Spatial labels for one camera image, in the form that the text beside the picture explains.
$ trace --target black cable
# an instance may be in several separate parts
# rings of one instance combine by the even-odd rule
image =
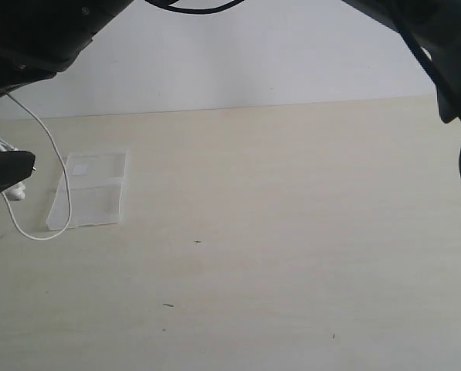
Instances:
[[[414,55],[414,57],[421,64],[424,71],[431,77],[432,82],[436,85],[448,103],[452,106],[452,109],[456,112],[458,118],[461,120],[461,103],[458,95],[453,91],[453,88],[446,81],[445,77],[438,70],[436,65],[431,59],[425,54],[418,41],[406,25],[402,15],[398,11],[398,6],[395,0],[387,0],[387,10],[392,18],[393,24],[400,36],[404,39],[405,44]]]
[[[196,15],[206,15],[206,14],[215,14],[223,12],[227,9],[233,8],[234,6],[244,2],[245,0],[233,0],[228,2],[227,4],[217,6],[216,8],[208,8],[208,9],[186,9],[186,8],[178,8],[176,6],[165,5],[161,2],[157,2],[156,0],[145,0],[146,2],[156,6],[157,8],[168,10],[170,12],[175,13],[182,13],[182,14],[196,14]]]

